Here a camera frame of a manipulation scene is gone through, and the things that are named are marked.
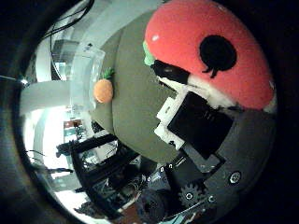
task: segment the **orange fruit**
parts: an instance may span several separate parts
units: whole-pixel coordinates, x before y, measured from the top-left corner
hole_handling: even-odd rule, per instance
[[[93,87],[93,96],[100,103],[109,103],[113,97],[111,81],[108,79],[98,80]]]

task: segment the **black plastic piece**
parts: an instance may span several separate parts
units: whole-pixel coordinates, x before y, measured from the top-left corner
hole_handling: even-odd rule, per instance
[[[156,76],[158,77],[167,77],[169,80],[173,80],[182,84],[187,84],[190,72],[180,67],[176,67],[174,65],[164,63],[159,60],[156,60],[154,64],[150,67],[154,70]]]
[[[143,223],[156,224],[168,214],[168,201],[164,192],[146,189],[136,202],[137,213]]]
[[[189,92],[168,130],[207,159],[220,147],[232,124],[229,117],[211,108],[205,99]]]

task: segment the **gear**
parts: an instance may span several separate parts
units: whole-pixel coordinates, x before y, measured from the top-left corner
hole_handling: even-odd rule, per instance
[[[186,208],[192,207],[205,199],[203,192],[198,188],[197,185],[185,185],[180,190],[181,192],[178,194],[178,199]]]

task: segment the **black cable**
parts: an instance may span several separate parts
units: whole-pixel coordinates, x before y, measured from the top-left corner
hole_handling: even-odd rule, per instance
[[[54,67],[54,70],[55,70],[57,76],[59,77],[60,80],[62,80],[62,76],[60,75],[60,72],[59,72],[58,68],[56,67],[56,64],[55,64],[55,61],[54,61],[54,57],[53,57],[52,35],[50,35],[50,61],[51,61],[51,64],[53,65],[53,67]]]
[[[30,157],[30,156],[28,156],[28,158],[33,159],[33,160],[35,160],[35,161],[39,161],[41,164],[44,164],[44,162],[43,162],[42,160],[39,160],[39,159],[37,159],[37,158]]]
[[[74,19],[72,22],[68,23],[67,25],[64,25],[62,27],[56,28],[56,29],[52,29],[50,32],[45,33],[43,39],[48,38],[51,35],[55,35],[59,32],[61,32],[62,30],[65,30],[73,25],[75,25],[77,22],[79,22],[80,20],[82,20],[84,18],[84,16],[92,9],[94,4],[94,0],[90,0],[88,5],[84,8],[84,13],[77,19]]]
[[[36,152],[38,153],[39,155],[42,155],[44,157],[47,157],[46,155],[44,155],[43,153],[39,152],[39,151],[36,151],[36,150],[26,150],[26,152],[30,152],[30,151],[33,151],[33,152]]]
[[[65,19],[67,19],[67,18],[70,18],[70,17],[72,17],[72,16],[75,16],[75,15],[79,14],[80,12],[84,11],[85,9],[86,9],[86,7],[82,8],[81,10],[79,10],[79,11],[77,11],[77,12],[74,12],[74,13],[71,14],[71,15],[62,17],[62,18],[60,18],[60,19],[57,20],[57,21],[63,21],[63,20],[65,20]]]

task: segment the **red stuffed toy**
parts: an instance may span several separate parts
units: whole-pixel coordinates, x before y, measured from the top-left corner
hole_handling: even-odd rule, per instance
[[[210,0],[172,0],[151,17],[145,41],[156,60],[182,68],[245,108],[274,99],[262,49],[231,11]]]

